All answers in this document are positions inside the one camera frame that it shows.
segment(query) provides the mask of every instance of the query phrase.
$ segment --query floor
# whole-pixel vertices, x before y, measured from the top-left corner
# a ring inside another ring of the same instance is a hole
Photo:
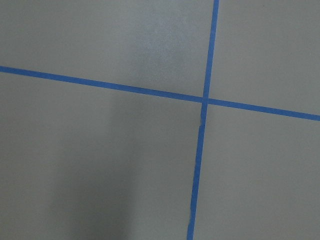
[[[318,240],[318,0],[0,3],[0,239]]]

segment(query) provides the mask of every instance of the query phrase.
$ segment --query blue painter's tape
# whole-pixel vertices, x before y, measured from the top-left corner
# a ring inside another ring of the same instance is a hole
[[[288,110],[277,109],[272,107],[257,106],[257,105],[251,105],[251,104],[245,104],[245,103],[239,103],[239,102],[233,102],[233,101],[224,101],[224,100],[218,100],[218,99],[209,99],[208,101],[209,101],[208,102],[209,104],[217,105],[217,106],[223,106],[223,107],[229,107],[229,108],[235,108],[235,109],[244,109],[244,110],[262,112],[262,113],[268,113],[268,114],[283,115],[283,116],[299,118],[299,119],[320,121],[320,115],[309,114],[304,112],[288,111]]]
[[[114,90],[120,90],[125,92],[137,93],[137,94],[152,95],[152,96],[158,96],[163,98],[202,103],[202,97],[200,96],[180,94],[180,93],[174,93],[169,91],[153,90],[148,88],[128,86],[128,85],[122,85],[122,84],[116,84],[116,83],[110,83],[110,82],[104,82],[104,81],[95,81],[95,80],[90,80],[85,78],[57,75],[57,74],[25,70],[25,69],[19,69],[19,68],[7,67],[7,66],[0,66],[0,72],[34,77],[34,78],[49,79],[49,80],[55,80],[55,81],[73,83],[73,84],[88,85],[88,86],[105,88],[105,89],[114,89]]]
[[[202,161],[202,153],[203,153],[204,139],[205,139],[211,72],[212,72],[213,60],[214,60],[216,30],[217,30],[217,21],[218,21],[218,9],[219,9],[219,0],[214,0],[208,55],[206,60],[202,105],[201,105],[201,123],[198,131],[198,140],[197,140],[196,155],[195,155],[195,167],[194,167],[193,185],[192,185],[191,202],[190,202],[190,220],[189,220],[189,225],[188,225],[187,235],[186,235],[187,240],[194,239],[197,201],[198,201],[198,192],[199,192],[199,181],[200,181],[200,172],[201,172],[201,161]]]

